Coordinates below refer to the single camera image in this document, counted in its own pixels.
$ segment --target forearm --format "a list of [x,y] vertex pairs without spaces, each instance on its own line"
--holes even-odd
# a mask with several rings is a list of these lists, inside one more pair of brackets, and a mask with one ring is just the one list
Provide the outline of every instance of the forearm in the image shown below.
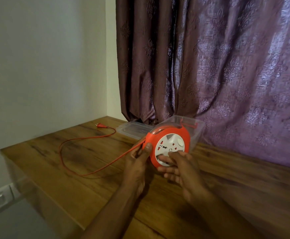
[[263,238],[246,219],[208,189],[200,194],[194,207],[218,238]]
[[118,238],[128,221],[136,199],[134,189],[126,186],[119,187],[87,227],[82,239]]

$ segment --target white round button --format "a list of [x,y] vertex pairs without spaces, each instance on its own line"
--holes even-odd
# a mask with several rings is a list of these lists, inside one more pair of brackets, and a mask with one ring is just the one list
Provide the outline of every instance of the white round button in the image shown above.
[[177,139],[177,142],[178,142],[179,146],[181,146],[181,147],[184,146],[184,142],[180,138]]

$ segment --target orange cord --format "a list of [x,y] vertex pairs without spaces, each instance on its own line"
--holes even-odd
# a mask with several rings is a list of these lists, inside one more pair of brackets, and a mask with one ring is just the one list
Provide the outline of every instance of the orange cord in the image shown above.
[[72,140],[88,139],[88,138],[103,138],[103,137],[109,137],[109,136],[112,136],[113,134],[116,133],[116,129],[115,129],[115,128],[112,128],[112,127],[109,127],[109,126],[105,126],[105,125],[103,125],[103,124],[101,124],[101,123],[97,124],[96,126],[97,126],[98,128],[111,128],[111,129],[114,130],[114,132],[111,133],[111,134],[102,135],[102,136],[85,137],[85,138],[72,138],[72,139],[69,139],[69,140],[64,141],[64,142],[61,143],[60,146],[59,146],[59,156],[60,156],[60,160],[61,160],[62,166],[63,166],[66,170],[68,170],[69,172],[71,172],[71,173],[73,173],[73,174],[75,174],[75,175],[77,175],[77,176],[85,177],[85,176],[88,176],[88,175],[91,175],[91,174],[97,173],[97,172],[101,171],[102,169],[105,169],[106,167],[108,167],[108,166],[110,166],[111,164],[115,163],[115,162],[118,161],[121,157],[123,157],[124,155],[126,155],[127,153],[129,153],[130,151],[132,151],[133,149],[135,149],[136,147],[138,147],[139,145],[141,145],[141,144],[145,141],[145,139],[143,139],[143,140],[140,141],[138,144],[136,144],[135,146],[133,146],[130,150],[126,151],[125,153],[123,153],[121,156],[119,156],[118,158],[116,158],[116,159],[113,160],[112,162],[108,163],[107,165],[105,165],[104,167],[102,167],[102,168],[100,168],[100,169],[98,169],[98,170],[95,170],[94,172],[91,172],[91,173],[88,173],[88,174],[78,174],[78,173],[76,173],[75,171],[69,169],[69,168],[65,165],[65,163],[64,163],[64,161],[63,161],[62,153],[61,153],[62,145],[65,144],[66,142],[68,142],[68,141],[72,141]]

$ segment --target person's left arm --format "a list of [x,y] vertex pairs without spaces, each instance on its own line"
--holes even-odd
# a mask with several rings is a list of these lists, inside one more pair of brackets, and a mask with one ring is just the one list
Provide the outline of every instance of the person's left arm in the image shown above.
[[86,228],[81,239],[119,238],[132,208],[145,186],[146,160],[152,146],[135,148],[126,156],[123,182]]

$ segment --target orange plastic casing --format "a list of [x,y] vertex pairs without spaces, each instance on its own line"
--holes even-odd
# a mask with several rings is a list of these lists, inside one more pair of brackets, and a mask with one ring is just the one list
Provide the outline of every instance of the orange plastic casing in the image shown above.
[[[159,133],[155,134],[155,131],[161,130],[161,129],[163,129],[163,130],[160,131]],[[145,137],[145,142],[143,143],[143,149],[147,143],[152,144],[152,152],[150,154],[150,160],[156,168],[162,166],[161,164],[159,164],[159,162],[157,161],[156,156],[155,156],[156,145],[161,140],[161,138],[163,136],[166,136],[166,135],[171,134],[171,133],[178,134],[179,136],[181,136],[183,141],[184,141],[184,145],[185,145],[184,152],[187,153],[189,151],[190,135],[189,135],[187,129],[184,128],[184,126],[182,126],[181,128],[177,128],[177,127],[174,127],[172,125],[167,125],[165,128],[163,126],[160,126],[156,129],[152,130],[151,132],[147,133],[147,135]]]

